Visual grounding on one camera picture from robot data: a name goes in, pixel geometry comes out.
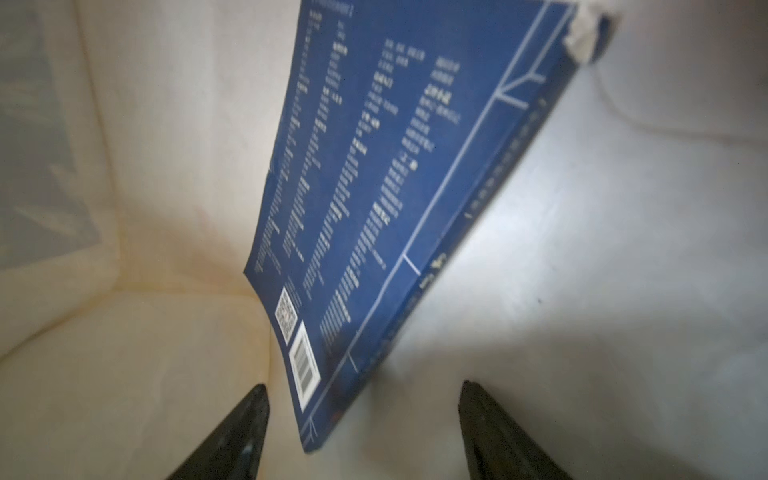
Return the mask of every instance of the white surface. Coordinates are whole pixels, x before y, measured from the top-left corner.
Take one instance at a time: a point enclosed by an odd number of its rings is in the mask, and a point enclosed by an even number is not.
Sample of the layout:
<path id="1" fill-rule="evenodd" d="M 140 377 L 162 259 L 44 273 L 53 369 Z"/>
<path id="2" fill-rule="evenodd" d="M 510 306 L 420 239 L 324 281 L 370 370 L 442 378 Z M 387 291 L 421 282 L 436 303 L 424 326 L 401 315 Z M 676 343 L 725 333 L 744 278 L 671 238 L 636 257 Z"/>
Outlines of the white surface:
<path id="1" fill-rule="evenodd" d="M 298 2 L 78 0 L 129 289 L 244 293 Z"/>
<path id="2" fill-rule="evenodd" d="M 3 478 L 166 478 L 269 370 L 261 305 L 113 293 L 0 363 Z"/>

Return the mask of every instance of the book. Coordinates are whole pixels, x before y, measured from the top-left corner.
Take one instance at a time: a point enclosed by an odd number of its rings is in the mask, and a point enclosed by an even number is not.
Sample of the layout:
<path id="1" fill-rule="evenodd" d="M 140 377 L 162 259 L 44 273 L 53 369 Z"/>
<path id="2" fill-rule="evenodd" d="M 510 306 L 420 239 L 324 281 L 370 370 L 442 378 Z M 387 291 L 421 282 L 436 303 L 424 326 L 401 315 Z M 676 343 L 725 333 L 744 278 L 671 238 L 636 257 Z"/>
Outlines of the book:
<path id="1" fill-rule="evenodd" d="M 303 0 L 245 274 L 305 452 L 328 438 L 574 74 L 576 7 Z"/>

